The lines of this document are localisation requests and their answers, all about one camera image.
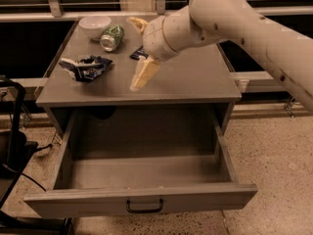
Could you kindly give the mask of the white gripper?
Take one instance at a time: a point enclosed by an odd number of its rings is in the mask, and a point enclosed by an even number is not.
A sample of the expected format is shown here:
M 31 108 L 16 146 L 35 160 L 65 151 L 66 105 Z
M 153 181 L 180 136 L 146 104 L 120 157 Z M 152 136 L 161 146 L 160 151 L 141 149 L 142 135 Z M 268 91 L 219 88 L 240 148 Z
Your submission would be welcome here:
M 141 90 L 160 69 L 159 62 L 165 62 L 178 55 L 166 42 L 163 33 L 165 16 L 160 16 L 149 23 L 143 19 L 129 17 L 126 20 L 143 34 L 143 47 L 150 58 L 141 57 L 137 63 L 130 85 L 132 91 Z

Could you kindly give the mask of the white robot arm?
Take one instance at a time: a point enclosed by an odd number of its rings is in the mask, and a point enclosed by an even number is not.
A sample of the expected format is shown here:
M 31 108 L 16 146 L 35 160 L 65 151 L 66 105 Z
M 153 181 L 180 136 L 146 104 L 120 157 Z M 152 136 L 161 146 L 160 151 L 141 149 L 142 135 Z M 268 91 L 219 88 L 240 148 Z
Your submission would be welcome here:
M 262 16 L 246 0 L 189 0 L 169 16 L 128 21 L 142 35 L 148 54 L 135 69 L 133 90 L 143 88 L 162 62 L 181 51 L 230 40 L 313 111 L 313 39 Z

